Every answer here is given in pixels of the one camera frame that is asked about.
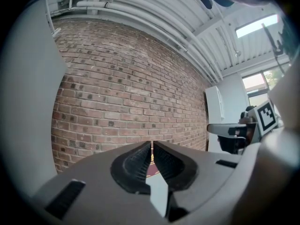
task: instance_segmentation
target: brick wall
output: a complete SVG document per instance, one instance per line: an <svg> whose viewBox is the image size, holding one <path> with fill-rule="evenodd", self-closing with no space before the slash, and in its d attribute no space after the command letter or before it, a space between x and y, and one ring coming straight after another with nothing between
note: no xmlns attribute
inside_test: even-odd
<svg viewBox="0 0 300 225"><path fill-rule="evenodd" d="M205 149L208 87L173 49L131 27L58 20L68 70L57 94L52 148L58 171L85 156L146 140Z"/></svg>

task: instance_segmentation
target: black and white square marker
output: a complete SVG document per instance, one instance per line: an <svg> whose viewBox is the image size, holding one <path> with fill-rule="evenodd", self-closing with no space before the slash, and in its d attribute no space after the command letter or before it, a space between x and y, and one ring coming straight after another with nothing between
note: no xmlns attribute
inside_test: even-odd
<svg viewBox="0 0 300 225"><path fill-rule="evenodd" d="M270 103L266 103L257 109L259 119L262 123L262 130L266 131L268 128L276 124L275 115Z"/></svg>

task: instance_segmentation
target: black slot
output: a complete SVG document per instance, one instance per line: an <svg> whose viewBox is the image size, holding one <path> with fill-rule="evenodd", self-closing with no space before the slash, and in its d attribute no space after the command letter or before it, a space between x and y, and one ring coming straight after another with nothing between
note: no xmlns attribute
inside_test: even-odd
<svg viewBox="0 0 300 225"><path fill-rule="evenodd" d="M81 181L71 181L45 208L47 212L62 220L77 196L84 188L85 183Z"/></svg>
<svg viewBox="0 0 300 225"><path fill-rule="evenodd" d="M229 162L229 161L225 161L225 160L218 160L216 162L216 164L225 166L225 167L231 167L231 168L236 168L236 166L238 165L237 163L234 162Z"/></svg>

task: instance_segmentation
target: rectangular light fixture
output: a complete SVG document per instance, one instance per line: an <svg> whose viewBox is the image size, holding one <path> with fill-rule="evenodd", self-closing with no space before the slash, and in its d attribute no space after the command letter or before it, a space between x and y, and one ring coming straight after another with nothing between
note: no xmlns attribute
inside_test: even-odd
<svg viewBox="0 0 300 225"><path fill-rule="evenodd" d="M236 32L236 35L238 36L238 38L241 38L242 36L244 35L247 35L251 32L254 32L254 31L257 31L259 29L262 29L263 26L262 26L262 23L268 27L270 25L273 25L273 24L276 24L278 23L278 15L277 14L273 14L273 15L270 15L270 16L267 16L265 18L261 18L259 20L256 20L255 22L252 22L248 25L244 25L240 28L237 28L235 30Z"/></svg>

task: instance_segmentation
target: white ceiling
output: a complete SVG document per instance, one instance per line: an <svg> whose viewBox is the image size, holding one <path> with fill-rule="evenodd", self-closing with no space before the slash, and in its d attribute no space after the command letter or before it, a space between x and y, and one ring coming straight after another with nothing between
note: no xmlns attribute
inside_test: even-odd
<svg viewBox="0 0 300 225"><path fill-rule="evenodd" d="M191 40L186 32L183 32L182 29L170 21L170 19L162 16L159 12L149 9L147 4L142 6L141 4L139 5L129 0L89 0L109 1L112 4L121 4L125 8L133 8L136 11L141 11L154 16L155 18L164 22L166 26L176 30L184 37L184 39L190 42L191 45L184 45L182 41L179 41L170 32L162 29L154 21L147 22L159 28L160 30L165 31L180 44L184 45L187 50L189 50L189 48L192 46L200 52L204 60L201 62L201 65L199 65L199 63L195 62L191 56L183 52L183 50L180 49L173 41L167 39L164 35L153 30L149 26L137 22L136 20L103 11L82 11L80 13L71 13L70 11L66 10L66 8L68 8L69 0L48 1L52 15L64 14L73 17L89 16L93 18L108 19L133 26L149 33L178 50L178 52L189 59L191 63L205 76L209 74L210 76L208 76L208 79L212 83L222 80L226 75L242 71L251 66L274 63L271 45L263 30L255 31L241 38L237 38L235 33L235 29L237 27L245 25L253 20L273 13L279 14L280 12L274 5L267 5L264 7L247 7L240 4L234 4L229 8L225 8L214 3L213 9L208 10L204 7L200 0L143 0L145 2L149 2L150 4L156 5L182 23L199 40L200 43L195 44L195 42ZM72 7L76 7L78 1L82 0L73 0ZM275 41L279 39L278 32L282 31L282 27L283 24L281 20L278 24L269 26L270 33ZM241 52L240 56L235 56L236 51ZM286 56L282 57L281 59L287 61Z"/></svg>

